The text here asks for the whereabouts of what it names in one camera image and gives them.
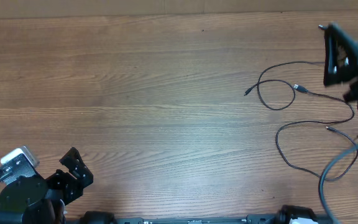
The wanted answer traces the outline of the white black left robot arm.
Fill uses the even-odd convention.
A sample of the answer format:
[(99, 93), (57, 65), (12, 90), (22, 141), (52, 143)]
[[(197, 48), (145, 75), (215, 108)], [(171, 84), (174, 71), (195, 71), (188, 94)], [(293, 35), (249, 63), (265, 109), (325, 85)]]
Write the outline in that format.
[(21, 146), (0, 160), (0, 223), (69, 223), (65, 207), (83, 195), (93, 183), (93, 174), (75, 147), (60, 159), (68, 169), (43, 178), (37, 171), (39, 160)]

